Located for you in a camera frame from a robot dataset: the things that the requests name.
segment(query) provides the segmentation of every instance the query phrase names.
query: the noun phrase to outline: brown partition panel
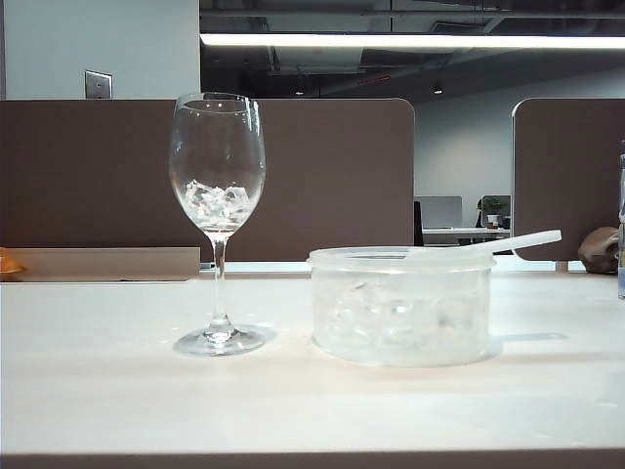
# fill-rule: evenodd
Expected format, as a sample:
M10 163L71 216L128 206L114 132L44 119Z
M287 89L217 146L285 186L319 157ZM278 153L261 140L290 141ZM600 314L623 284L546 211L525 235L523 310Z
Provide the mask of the brown partition panel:
M618 226L625 100L527 100L516 109L514 130L513 232L562 230L562 241L519 254L575 260L589 232Z
M0 103L0 245L201 246L169 186L172 101ZM412 243L413 109L261 100L268 176L231 260Z

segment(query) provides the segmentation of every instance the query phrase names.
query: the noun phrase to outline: ceiling light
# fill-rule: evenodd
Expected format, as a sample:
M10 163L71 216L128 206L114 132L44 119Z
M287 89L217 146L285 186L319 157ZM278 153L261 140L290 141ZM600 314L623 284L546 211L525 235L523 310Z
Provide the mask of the ceiling light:
M430 34L203 33L207 46L625 49L625 37L445 36Z

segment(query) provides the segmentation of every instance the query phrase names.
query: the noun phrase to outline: glass stem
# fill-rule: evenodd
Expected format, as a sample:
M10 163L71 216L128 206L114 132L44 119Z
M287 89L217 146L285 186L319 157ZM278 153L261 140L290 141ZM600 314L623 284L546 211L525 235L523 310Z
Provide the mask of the glass stem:
M229 340L234 328L226 314L226 291L224 279L226 270L227 237L211 239L215 253L215 311L208 326L206 338L212 342L222 343Z

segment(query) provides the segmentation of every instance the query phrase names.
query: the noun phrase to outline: brown bag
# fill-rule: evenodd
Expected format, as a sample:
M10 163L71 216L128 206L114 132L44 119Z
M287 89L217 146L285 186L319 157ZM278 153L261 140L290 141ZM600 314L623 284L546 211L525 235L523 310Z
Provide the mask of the brown bag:
M618 229L597 228L582 241L577 255L590 274L612 274L618 269Z

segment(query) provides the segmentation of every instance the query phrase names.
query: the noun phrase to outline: wall plate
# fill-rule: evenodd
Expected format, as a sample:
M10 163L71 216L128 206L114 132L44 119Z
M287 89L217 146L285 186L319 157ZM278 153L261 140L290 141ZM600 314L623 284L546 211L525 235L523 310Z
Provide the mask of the wall plate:
M113 75L85 70L85 98L110 100L113 97Z

